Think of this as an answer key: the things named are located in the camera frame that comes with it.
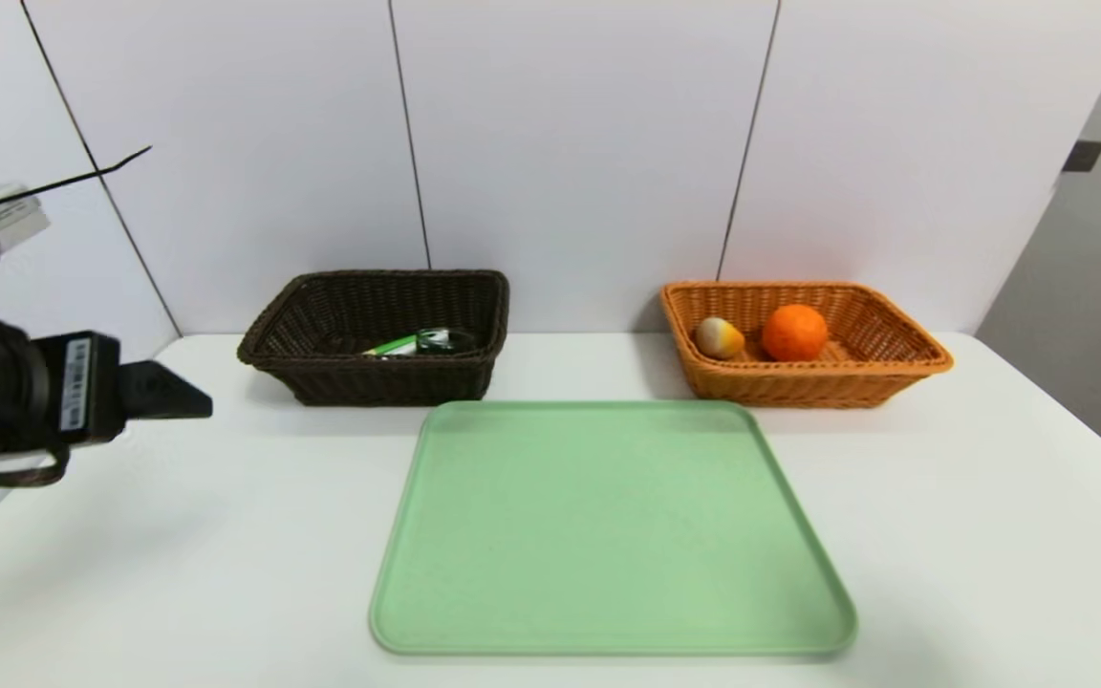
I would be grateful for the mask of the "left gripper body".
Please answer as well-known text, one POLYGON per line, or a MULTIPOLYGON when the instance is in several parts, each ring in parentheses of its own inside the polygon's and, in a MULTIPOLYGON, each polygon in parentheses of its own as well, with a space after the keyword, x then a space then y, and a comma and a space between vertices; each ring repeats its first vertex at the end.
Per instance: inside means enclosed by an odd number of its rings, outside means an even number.
POLYGON ((119 342, 83 331, 33 339, 0 323, 0 462, 39 456, 64 471, 74 447, 126 426, 117 400, 119 342))

